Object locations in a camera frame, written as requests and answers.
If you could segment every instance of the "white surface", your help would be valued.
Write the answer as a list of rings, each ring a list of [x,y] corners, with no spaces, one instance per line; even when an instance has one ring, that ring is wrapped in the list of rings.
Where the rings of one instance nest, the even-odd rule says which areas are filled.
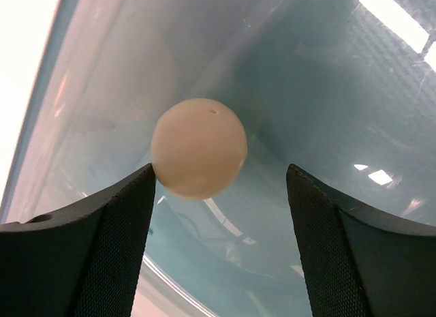
[[[386,185],[392,182],[392,178],[382,169],[369,174],[368,177],[380,185]]]
[[[368,11],[416,52],[424,48],[429,34],[395,0],[359,0]]]
[[[0,0],[0,198],[58,0]]]

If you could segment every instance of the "small hole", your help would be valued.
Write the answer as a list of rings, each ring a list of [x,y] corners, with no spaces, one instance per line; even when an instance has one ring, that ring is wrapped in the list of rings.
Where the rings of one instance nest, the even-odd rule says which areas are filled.
[[[36,216],[35,218],[32,218],[31,220],[29,220],[27,223],[40,223],[40,222],[45,222],[46,220],[51,220],[53,218],[53,216],[51,216],[51,214],[46,213],[45,215],[39,215]]]

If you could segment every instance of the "transparent plastic container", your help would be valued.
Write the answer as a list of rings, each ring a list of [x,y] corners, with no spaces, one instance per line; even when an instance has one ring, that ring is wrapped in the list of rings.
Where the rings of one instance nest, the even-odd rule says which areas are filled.
[[[243,122],[246,164],[204,201],[158,185],[132,316],[147,316],[147,301],[168,316],[310,316],[285,190],[290,163],[436,225],[429,2],[62,0],[1,221],[112,185],[151,161],[169,107],[213,98]]]

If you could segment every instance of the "white ball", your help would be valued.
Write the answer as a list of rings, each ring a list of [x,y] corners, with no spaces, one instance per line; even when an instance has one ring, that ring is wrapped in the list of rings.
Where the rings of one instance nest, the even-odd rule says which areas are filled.
[[[237,178],[247,157],[247,138],[227,106],[211,99],[190,99],[161,116],[151,155],[163,186],[177,196],[203,200]]]

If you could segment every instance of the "ping pong ball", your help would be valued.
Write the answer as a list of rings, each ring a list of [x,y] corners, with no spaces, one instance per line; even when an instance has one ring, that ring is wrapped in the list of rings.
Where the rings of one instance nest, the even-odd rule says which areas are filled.
[[[237,178],[247,157],[247,137],[227,106],[211,99],[190,99],[161,116],[151,155],[164,187],[182,198],[204,200]]]

